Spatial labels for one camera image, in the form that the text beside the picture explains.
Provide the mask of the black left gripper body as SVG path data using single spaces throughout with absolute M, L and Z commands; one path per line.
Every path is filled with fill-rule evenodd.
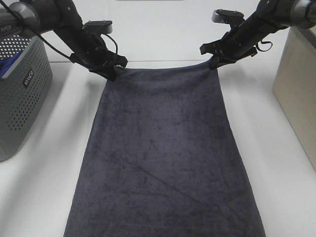
M 128 60 L 116 51 L 108 50 L 101 37 L 88 34 L 69 36 L 69 48 L 72 50 L 70 61 L 78 63 L 91 72 L 113 72 L 115 66 L 126 67 Z

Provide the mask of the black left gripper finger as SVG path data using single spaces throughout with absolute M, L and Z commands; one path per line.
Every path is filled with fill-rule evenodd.
M 110 81 L 115 81 L 117 78 L 114 66 L 104 66 L 100 68 L 89 69 L 89 71 L 98 74 Z

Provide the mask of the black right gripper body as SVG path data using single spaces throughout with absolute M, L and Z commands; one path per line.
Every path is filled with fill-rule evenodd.
M 221 39 L 204 43 L 199 49 L 201 54 L 212 54 L 215 62 L 236 62 L 257 54 L 257 49 L 253 46 L 256 43 L 247 45 L 250 39 L 249 24 L 243 22 L 238 27 L 231 28 Z

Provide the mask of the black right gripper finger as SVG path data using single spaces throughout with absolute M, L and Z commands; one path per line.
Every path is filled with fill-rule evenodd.
M 213 55 L 209 62 L 208 62 L 208 66 L 210 70 L 215 70 L 219 67 L 228 65 L 228 64 L 234 64 L 236 62 L 236 60 L 232 60 L 230 58 L 227 57 L 222 57 L 219 55 Z

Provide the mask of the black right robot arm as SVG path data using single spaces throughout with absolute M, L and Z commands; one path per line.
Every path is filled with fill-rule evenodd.
M 230 31 L 214 42 L 200 47 L 201 54 L 212 54 L 210 69 L 234 64 L 240 59 L 255 56 L 259 43 L 269 34 L 288 27 L 309 29 L 316 25 L 314 0 L 262 0 L 247 18 L 238 11 L 217 9 L 212 21 L 230 25 Z

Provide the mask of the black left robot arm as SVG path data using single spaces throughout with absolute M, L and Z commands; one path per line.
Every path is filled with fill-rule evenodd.
M 102 36 L 112 32 L 107 20 L 83 23 L 71 0 L 19 0 L 11 5 L 0 2 L 0 38 L 19 35 L 30 39 L 53 31 L 72 51 L 68 60 L 110 81 L 116 79 L 115 67 L 125 68 L 128 60 L 108 50 Z

